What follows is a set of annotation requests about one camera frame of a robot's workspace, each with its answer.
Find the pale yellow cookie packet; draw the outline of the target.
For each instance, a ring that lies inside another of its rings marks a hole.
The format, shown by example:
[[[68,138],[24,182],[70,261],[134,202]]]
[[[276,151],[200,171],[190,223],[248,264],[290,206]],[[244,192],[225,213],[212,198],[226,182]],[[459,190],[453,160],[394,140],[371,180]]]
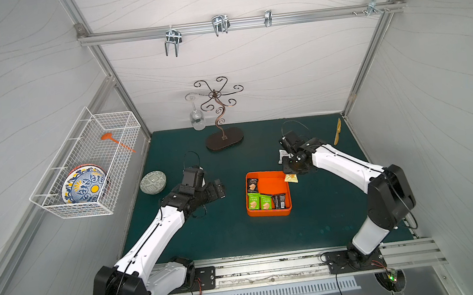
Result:
[[[288,182],[288,183],[298,183],[299,182],[298,176],[296,174],[286,174],[284,179],[285,179],[285,182]]]

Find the black chocolate bar packet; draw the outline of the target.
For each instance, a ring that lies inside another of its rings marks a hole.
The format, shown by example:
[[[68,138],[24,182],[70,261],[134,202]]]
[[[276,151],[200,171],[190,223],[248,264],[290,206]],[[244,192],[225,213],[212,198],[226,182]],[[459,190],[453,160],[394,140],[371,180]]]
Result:
[[[286,193],[279,193],[271,197],[274,209],[286,209]]]

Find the white cookie packet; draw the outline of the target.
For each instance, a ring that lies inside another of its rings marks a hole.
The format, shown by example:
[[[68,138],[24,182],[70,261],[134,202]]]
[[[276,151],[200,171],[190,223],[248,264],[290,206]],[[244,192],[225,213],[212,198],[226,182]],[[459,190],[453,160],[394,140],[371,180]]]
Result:
[[[282,164],[283,163],[283,158],[288,157],[288,156],[289,156],[289,154],[285,150],[283,150],[283,149],[279,150],[279,162],[278,163]]]

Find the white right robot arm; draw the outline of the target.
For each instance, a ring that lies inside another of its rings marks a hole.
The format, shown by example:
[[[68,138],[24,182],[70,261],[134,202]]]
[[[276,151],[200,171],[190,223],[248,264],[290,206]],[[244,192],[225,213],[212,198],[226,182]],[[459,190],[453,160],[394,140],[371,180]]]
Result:
[[[325,170],[350,182],[367,197],[367,216],[347,250],[353,262],[369,258],[399,222],[416,206],[408,178],[400,166],[379,166],[341,152],[325,141],[283,137],[280,160],[285,174]]]

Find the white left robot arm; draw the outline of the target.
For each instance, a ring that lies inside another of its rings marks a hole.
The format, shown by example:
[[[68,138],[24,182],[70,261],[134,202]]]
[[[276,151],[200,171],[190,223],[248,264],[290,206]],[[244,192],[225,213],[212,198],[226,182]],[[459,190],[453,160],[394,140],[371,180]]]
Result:
[[[96,273],[93,295],[169,295],[179,288],[191,290],[196,272],[192,260],[173,257],[157,273],[154,266],[186,219],[225,195],[220,180],[193,190],[177,185],[161,201],[156,218],[132,249],[114,266],[103,266]]]

